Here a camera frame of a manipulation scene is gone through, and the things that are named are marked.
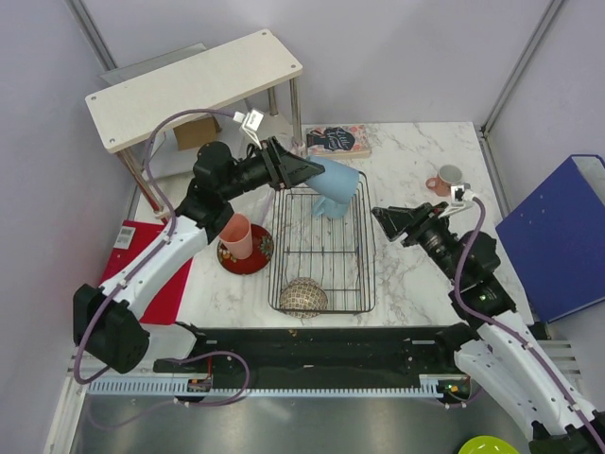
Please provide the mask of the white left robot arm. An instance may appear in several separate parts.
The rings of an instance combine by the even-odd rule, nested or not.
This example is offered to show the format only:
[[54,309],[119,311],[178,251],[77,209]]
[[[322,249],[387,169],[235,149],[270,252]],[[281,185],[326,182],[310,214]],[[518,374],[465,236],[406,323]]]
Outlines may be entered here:
[[172,276],[225,229],[234,215],[231,201],[264,185],[291,188],[324,171],[323,165],[285,150],[274,137],[241,160],[220,141],[201,147],[186,195],[171,210],[164,229],[111,279],[97,288],[84,284],[76,291],[75,363],[90,354],[117,373],[133,370],[150,345],[141,317]]

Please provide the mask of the pink mug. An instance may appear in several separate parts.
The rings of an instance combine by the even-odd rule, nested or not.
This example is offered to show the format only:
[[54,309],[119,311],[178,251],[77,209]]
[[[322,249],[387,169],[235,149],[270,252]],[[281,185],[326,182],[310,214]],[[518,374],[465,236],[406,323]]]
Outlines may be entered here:
[[425,187],[439,197],[448,197],[451,186],[460,184],[462,178],[463,173],[457,166],[445,165],[439,168],[435,177],[426,180]]

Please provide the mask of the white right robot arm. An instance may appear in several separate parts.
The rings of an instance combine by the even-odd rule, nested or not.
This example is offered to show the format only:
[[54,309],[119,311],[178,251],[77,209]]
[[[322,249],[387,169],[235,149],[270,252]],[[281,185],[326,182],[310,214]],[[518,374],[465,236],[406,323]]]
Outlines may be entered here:
[[435,365],[476,382],[522,430],[531,452],[603,452],[603,412],[547,356],[484,259],[495,255],[494,238],[481,231],[484,203],[374,207],[372,215],[389,241],[421,247],[453,285],[461,321],[441,331]]

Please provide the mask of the pink tumbler cup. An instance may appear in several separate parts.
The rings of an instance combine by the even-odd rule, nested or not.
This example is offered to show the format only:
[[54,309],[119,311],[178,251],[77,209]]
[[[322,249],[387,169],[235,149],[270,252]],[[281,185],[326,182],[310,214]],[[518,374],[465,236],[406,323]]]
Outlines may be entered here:
[[239,213],[234,214],[219,234],[219,239],[235,259],[252,254],[251,223]]

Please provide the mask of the blue tumbler cup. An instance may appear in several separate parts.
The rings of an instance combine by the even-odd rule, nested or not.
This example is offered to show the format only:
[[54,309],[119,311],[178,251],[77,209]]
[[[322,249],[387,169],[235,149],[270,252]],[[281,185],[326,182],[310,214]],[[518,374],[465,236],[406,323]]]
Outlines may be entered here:
[[306,182],[306,185],[339,204],[348,204],[354,196],[359,181],[359,172],[339,161],[318,156],[309,156],[307,162],[324,167],[324,172]]

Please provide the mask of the red floral plate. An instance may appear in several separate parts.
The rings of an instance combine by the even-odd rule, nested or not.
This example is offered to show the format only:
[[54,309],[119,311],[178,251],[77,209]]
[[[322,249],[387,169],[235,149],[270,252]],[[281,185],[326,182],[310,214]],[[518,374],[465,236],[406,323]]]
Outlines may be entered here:
[[246,259],[236,259],[221,243],[216,248],[219,264],[226,271],[237,275],[251,275],[262,270],[274,252],[273,237],[268,230],[257,224],[251,225],[252,254]]

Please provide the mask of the light blue mug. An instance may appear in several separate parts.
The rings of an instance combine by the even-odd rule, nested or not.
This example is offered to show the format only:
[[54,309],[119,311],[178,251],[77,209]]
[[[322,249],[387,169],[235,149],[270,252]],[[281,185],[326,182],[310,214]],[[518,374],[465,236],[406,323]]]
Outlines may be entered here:
[[349,211],[350,204],[339,203],[332,199],[320,196],[312,206],[313,217],[327,217],[328,219],[344,218]]

